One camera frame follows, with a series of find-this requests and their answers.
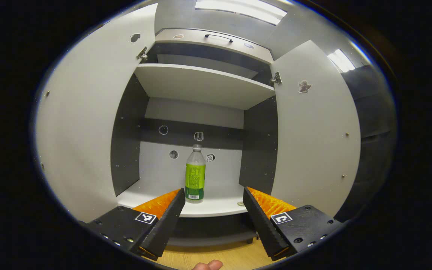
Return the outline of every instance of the wooden floor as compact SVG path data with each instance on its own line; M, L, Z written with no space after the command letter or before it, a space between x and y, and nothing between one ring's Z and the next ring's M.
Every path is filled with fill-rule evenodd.
M157 263L180 270L191 270L197 263L209 263L211 260L223 262L221 270L250 270L273 263L266 255L261 241L256 238L252 244L241 241L223 246L167 246Z

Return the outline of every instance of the cabinet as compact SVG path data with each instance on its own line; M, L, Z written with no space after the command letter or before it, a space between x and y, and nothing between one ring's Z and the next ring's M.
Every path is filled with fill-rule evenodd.
M348 87L321 49L309 40L273 60L269 49L224 33L156 35L156 9L82 39L43 85L38 161L62 205L89 222L117 204L134 207L180 188L197 131L204 154L216 155L207 170L214 186L182 218L243 215L243 186L334 215L354 182L360 127ZM273 85L276 72L281 81ZM310 92L299 92L302 80Z

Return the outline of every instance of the gray back panel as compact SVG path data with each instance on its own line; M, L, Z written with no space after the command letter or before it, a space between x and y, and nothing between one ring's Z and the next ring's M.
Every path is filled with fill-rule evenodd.
M168 128L166 135L159 127ZM194 140L195 132L203 132L204 140ZM201 144L205 148L242 150L243 130L238 128L145 118L141 124L141 140L169 145L192 146Z

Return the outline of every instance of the top shelf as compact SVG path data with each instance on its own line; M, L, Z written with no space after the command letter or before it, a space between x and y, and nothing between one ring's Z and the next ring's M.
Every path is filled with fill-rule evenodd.
M275 95L268 85L207 68L139 64L135 75L149 97L247 110Z
M156 43L187 43L222 48L262 61L274 62L269 49L254 42L219 32L197 29L164 29L156 36Z

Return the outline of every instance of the green bottle label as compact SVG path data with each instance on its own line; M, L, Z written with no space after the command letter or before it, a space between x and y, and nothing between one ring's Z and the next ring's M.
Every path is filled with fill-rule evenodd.
M185 197L191 200L204 198L206 165L186 164Z

